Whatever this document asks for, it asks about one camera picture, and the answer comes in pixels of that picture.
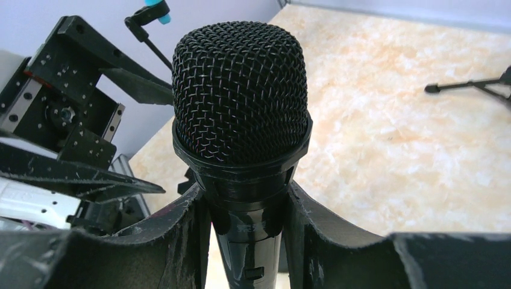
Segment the blue plastic tube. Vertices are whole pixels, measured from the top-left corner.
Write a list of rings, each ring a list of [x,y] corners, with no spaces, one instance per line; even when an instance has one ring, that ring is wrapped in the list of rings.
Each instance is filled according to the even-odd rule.
[[[151,21],[158,20],[162,25],[171,22],[170,8],[165,0],[145,0],[145,5],[148,7],[146,12]]]

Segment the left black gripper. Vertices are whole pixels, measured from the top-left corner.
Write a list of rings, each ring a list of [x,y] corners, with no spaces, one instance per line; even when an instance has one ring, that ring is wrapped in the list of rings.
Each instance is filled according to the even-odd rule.
[[[2,178],[97,203],[165,192],[106,169],[116,154],[112,140],[125,108],[97,84],[106,77],[136,102],[155,105],[173,103],[170,84],[79,16],[61,17],[32,57],[3,53],[1,67],[9,65],[13,72],[1,81],[1,135],[51,151],[59,160],[2,143]]]

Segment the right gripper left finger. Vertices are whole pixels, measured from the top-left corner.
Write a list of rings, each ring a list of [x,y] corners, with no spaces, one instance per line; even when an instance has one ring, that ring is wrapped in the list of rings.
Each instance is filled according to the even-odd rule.
[[[210,217],[198,185],[109,237],[1,232],[2,288],[204,288]]]

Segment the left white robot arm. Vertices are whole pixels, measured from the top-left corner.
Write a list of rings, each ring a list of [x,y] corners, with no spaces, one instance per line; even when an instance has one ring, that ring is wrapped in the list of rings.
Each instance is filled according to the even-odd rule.
[[[140,104],[170,105],[157,78],[82,17],[61,17],[32,57],[1,52],[1,228],[114,234],[149,216],[145,193],[113,138],[125,107],[102,92],[106,77]]]

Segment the black microphone orange end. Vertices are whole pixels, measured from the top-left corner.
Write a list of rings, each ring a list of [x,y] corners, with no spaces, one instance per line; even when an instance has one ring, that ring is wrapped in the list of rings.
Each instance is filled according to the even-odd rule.
[[[313,124],[300,43],[276,25],[222,22],[187,33],[172,64],[173,146],[207,201],[228,284],[274,288]]]

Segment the tripod stand with shock mount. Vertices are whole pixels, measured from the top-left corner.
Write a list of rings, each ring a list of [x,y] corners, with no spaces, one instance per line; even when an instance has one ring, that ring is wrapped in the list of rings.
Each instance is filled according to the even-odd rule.
[[[428,84],[425,86],[424,91],[429,94],[439,94],[442,91],[447,90],[455,90],[455,89],[464,89],[464,88],[474,88],[477,89],[494,99],[498,100],[500,103],[504,104],[507,108],[510,108],[510,95],[503,95],[498,93],[490,88],[489,85],[504,85],[510,87],[510,66],[502,73],[499,78],[489,78],[489,79],[480,79],[480,80],[469,80],[467,82],[457,82],[453,84]]]

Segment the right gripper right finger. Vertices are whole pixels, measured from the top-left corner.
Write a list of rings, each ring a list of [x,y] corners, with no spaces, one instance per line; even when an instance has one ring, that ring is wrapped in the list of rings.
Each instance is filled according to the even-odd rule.
[[[284,240],[292,288],[509,288],[510,234],[379,236],[291,185]]]

